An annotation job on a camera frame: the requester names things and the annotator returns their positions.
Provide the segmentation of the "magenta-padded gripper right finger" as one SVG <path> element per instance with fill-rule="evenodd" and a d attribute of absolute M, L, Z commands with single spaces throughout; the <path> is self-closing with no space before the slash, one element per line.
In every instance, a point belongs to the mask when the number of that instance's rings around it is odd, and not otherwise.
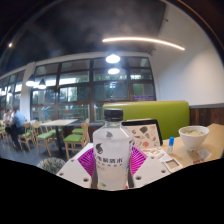
<path fill-rule="evenodd" d="M 132 148 L 128 186 L 140 188 L 170 174 L 164 161 L 169 156 L 161 147 L 140 150 Z"/>

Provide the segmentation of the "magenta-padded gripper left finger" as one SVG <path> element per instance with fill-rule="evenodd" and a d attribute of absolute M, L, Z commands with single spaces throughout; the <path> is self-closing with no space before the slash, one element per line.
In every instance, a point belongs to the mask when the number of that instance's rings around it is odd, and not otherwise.
<path fill-rule="evenodd" d="M 93 149 L 69 159 L 58 171 L 57 176 L 84 188 L 90 188 L 95 171 Z"/>

